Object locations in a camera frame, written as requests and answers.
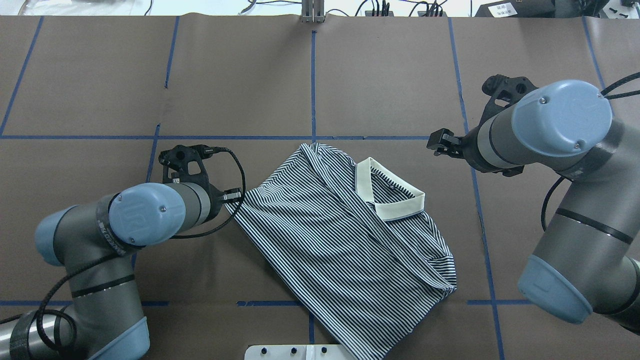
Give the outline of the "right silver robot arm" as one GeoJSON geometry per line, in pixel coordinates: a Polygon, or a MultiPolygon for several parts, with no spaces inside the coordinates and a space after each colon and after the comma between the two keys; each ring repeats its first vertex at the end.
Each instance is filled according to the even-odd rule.
{"type": "Polygon", "coordinates": [[[494,75],[480,123],[464,136],[432,132],[435,155],[505,177],[541,164],[570,185],[528,257],[518,290],[572,324],[596,313],[639,333],[639,130],[615,118],[610,100],[577,79],[536,87],[494,75]]]}

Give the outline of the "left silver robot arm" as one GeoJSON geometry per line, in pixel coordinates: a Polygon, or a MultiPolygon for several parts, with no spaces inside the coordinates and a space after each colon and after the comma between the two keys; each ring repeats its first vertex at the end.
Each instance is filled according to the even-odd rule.
{"type": "Polygon", "coordinates": [[[147,182],[46,216],[35,230],[42,258],[66,274],[36,310],[1,321],[3,360],[139,360],[150,332],[132,265],[147,246],[243,203],[246,187],[147,182]]]}

